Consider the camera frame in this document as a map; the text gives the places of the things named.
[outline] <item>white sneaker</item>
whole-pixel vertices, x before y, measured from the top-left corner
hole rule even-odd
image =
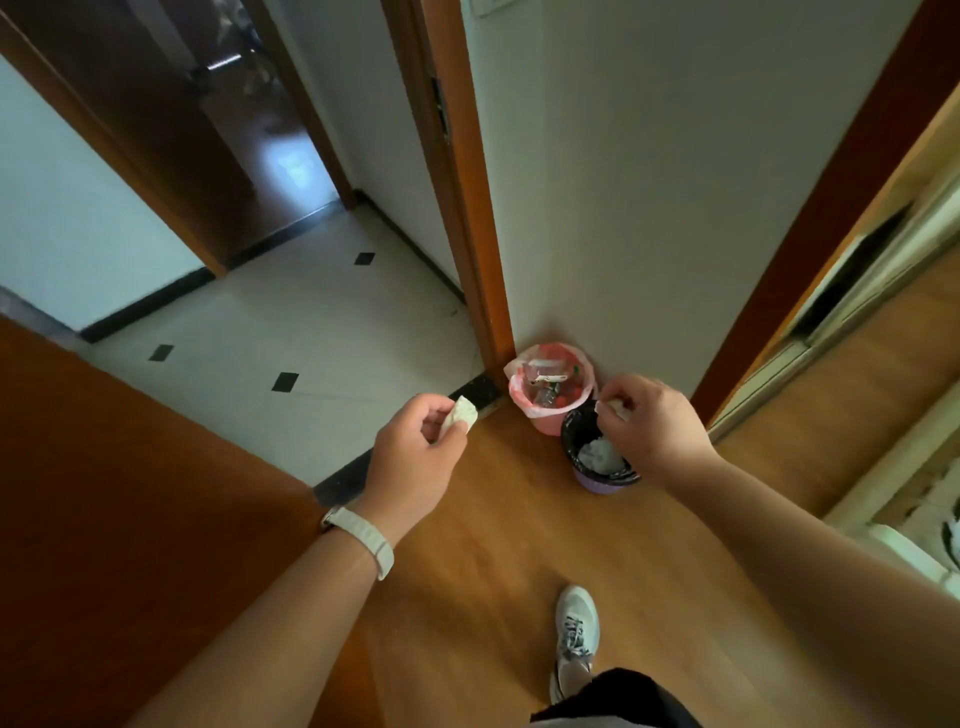
[[[570,585],[557,601],[557,663],[550,675],[550,703],[563,700],[560,671],[570,662],[578,662],[587,673],[593,669],[593,656],[600,646],[600,616],[593,597],[583,587]]]

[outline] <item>wooden door frame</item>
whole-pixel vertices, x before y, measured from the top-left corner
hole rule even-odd
[[[290,94],[300,121],[310,135],[344,207],[353,209],[357,206],[353,187],[330,143],[324,124],[310,101],[276,24],[262,0],[246,0],[246,5],[264,45],[274,58],[276,73]],[[182,212],[183,205],[178,203],[181,193],[157,173],[148,159],[119,143],[109,124],[97,116],[73,86],[2,10],[0,55],[10,62],[43,100],[53,107],[215,276],[227,274],[230,252],[221,250],[214,235],[204,224]]]
[[[924,0],[693,394],[705,423],[780,339],[960,84],[960,4]]]
[[[516,356],[460,3],[381,0],[484,368]],[[432,78],[439,80],[444,131]]]

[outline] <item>wall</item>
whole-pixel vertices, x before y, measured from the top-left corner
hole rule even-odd
[[[691,394],[917,0],[462,0],[519,346]]]
[[[79,330],[201,262],[0,58],[0,285]]]
[[[160,0],[127,0],[133,15],[151,35],[160,51],[180,73],[197,67],[197,59],[187,47]]]
[[[268,0],[354,187],[459,281],[379,0]]]

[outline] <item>hand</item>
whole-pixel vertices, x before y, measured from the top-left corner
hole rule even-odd
[[[465,423],[430,444],[451,409],[449,397],[416,395],[376,434],[367,486],[351,510],[375,525],[392,546],[437,506],[464,454]]]
[[[693,405],[655,379],[623,375],[600,392],[597,424],[640,475],[670,489],[697,479],[720,459]],[[606,404],[624,400],[629,422]]]

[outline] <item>white floor tile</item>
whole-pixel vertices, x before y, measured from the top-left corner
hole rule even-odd
[[[174,349],[148,361],[160,344]],[[82,356],[310,485],[417,392],[450,394],[483,369],[466,308],[365,207]],[[293,392],[271,391],[281,372],[300,375]]]

